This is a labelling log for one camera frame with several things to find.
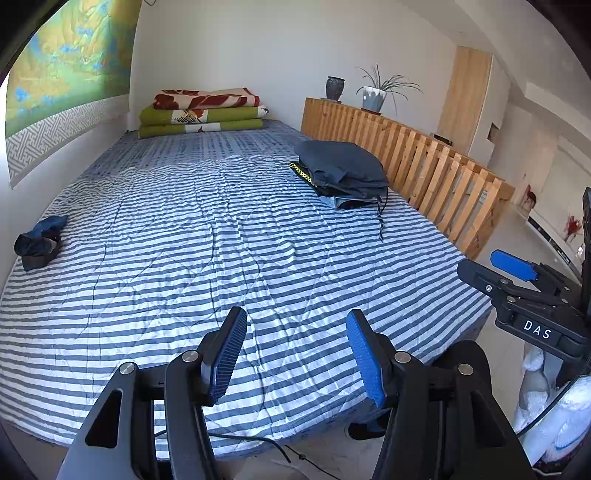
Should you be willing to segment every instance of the white geometric pattern border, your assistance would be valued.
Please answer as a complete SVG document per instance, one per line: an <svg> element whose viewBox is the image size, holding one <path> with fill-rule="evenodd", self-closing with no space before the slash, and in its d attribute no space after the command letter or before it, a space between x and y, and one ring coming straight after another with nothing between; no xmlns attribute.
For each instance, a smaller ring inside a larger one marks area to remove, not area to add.
<svg viewBox="0 0 591 480"><path fill-rule="evenodd" d="M79 105L20 130L6 139L10 183L27 173L64 144L93 126L129 111L129 95Z"/></svg>

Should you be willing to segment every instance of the red plant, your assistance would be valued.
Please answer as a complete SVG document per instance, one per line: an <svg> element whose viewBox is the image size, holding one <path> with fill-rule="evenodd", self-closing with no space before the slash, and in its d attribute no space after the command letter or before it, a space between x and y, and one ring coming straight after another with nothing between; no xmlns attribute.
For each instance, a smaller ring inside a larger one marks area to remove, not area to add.
<svg viewBox="0 0 591 480"><path fill-rule="evenodd" d="M582 227L583 225L581 225L581 222L577 220L574 215L569 215L569 219L566 222L566 227L564 229L567 238L575 233L579 233Z"/></svg>

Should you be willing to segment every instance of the flower pot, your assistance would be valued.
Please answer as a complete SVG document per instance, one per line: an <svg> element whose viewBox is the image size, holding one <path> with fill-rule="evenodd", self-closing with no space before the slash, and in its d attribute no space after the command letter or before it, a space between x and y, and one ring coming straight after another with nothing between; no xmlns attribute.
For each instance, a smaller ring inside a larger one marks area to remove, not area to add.
<svg viewBox="0 0 591 480"><path fill-rule="evenodd" d="M363 108L379 113L386 99L388 92L374 87L363 87Z"/></svg>
<svg viewBox="0 0 591 480"><path fill-rule="evenodd" d="M326 97L328 100L338 102L343 93L343 88L345 88L345 81L343 79L329 77L329 79L326 80Z"/></svg>

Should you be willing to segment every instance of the red and white blanket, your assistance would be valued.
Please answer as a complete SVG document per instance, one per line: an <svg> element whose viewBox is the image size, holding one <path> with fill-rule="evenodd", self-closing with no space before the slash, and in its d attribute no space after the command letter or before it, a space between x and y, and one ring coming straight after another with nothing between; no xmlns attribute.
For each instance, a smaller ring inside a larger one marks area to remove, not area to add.
<svg viewBox="0 0 591 480"><path fill-rule="evenodd" d="M159 110L196 110L228 108L232 106L259 106L261 99L247 88L230 90L162 90L154 98L154 108Z"/></svg>

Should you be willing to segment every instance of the mattress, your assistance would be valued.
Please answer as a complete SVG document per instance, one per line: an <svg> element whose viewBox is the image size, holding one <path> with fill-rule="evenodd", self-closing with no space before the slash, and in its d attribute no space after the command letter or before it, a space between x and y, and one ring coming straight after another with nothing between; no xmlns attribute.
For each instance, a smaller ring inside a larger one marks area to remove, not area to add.
<svg viewBox="0 0 591 480"><path fill-rule="evenodd" d="M118 365L171 361L237 305L248 331L207 427L282 441L368 406L351 309L424 362L481 325L490 302L458 279L463 256L447 238L394 192L383 241L375 208L327 207L287 167L304 138L274 121L127 134L65 188L46 211L70 216L62 252L28 273L18 260L2 295L2 418L68 445ZM161 403L155 422L164 428ZM167 456L165 436L157 452Z"/></svg>

